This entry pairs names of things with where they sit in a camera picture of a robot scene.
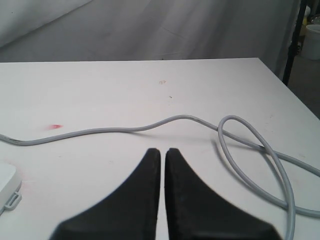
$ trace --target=black rubber pad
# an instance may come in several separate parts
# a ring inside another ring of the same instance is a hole
[[[272,225],[210,189],[178,149],[171,148],[166,154],[164,182],[170,240],[281,239]]]
[[[60,223],[51,239],[154,240],[160,163],[160,152],[155,148],[148,149],[122,185],[95,206]]]

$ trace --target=black metal pole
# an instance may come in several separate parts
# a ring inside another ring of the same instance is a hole
[[[286,86],[289,83],[291,69],[294,64],[295,56],[297,55],[297,52],[298,52],[299,35],[300,35],[302,23],[304,21],[306,8],[307,8],[307,0],[301,0],[298,17],[296,19],[295,28],[292,35],[291,45],[288,49],[288,59],[286,61],[284,74],[282,78],[282,82]]]

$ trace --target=white curtain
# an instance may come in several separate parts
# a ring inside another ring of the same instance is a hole
[[[91,0],[0,0],[0,47]]]
[[[299,2],[93,0],[2,47],[0,62],[258,57],[279,75]]]

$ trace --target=table surface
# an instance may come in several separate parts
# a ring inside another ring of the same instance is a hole
[[[19,140],[100,127],[136,127],[190,114],[218,124],[249,121],[277,151],[320,168],[320,121],[257,58],[0,63],[0,133]],[[225,129],[257,142],[242,125]],[[230,139],[234,159],[259,186],[283,199],[263,156]],[[230,173],[218,135],[179,120],[139,134],[102,133],[36,146],[0,142],[0,161],[17,167],[22,200],[0,216],[0,239],[48,239],[59,222],[93,206],[133,171],[148,148],[178,148],[223,198],[272,223],[287,213]],[[320,179],[283,162],[298,206],[320,210]],[[156,239],[168,239],[163,173]],[[297,215],[295,240],[318,239],[320,220]]]

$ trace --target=small stain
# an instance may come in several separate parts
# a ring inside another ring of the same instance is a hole
[[[63,126],[62,125],[59,125],[59,124],[52,124],[48,127],[49,130],[52,130],[52,129],[59,129],[59,128],[62,128]]]

